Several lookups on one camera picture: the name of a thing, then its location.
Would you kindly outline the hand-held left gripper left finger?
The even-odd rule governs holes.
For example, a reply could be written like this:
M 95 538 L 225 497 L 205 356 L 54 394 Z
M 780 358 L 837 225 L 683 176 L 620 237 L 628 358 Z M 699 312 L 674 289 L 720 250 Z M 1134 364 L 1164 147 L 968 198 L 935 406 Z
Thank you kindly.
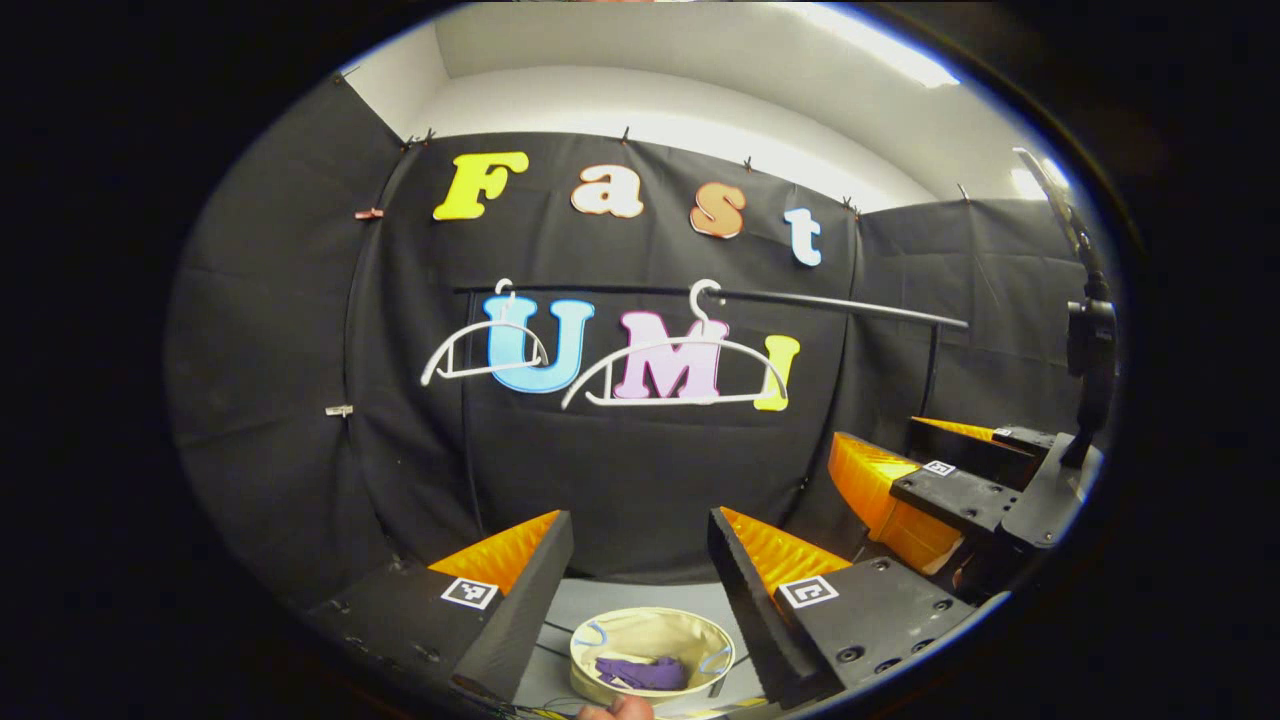
M 429 565 L 390 562 L 306 614 L 397 691 L 431 703 L 509 703 L 573 553 L 566 510 Z

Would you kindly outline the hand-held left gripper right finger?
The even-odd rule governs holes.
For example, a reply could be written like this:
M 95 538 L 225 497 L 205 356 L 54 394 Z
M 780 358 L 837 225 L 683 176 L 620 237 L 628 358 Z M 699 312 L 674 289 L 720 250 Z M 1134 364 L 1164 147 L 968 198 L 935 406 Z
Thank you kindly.
M 972 605 L 909 566 L 847 562 L 726 507 L 707 547 L 765 700 L 781 708 L 869 708 L 1001 605 Z

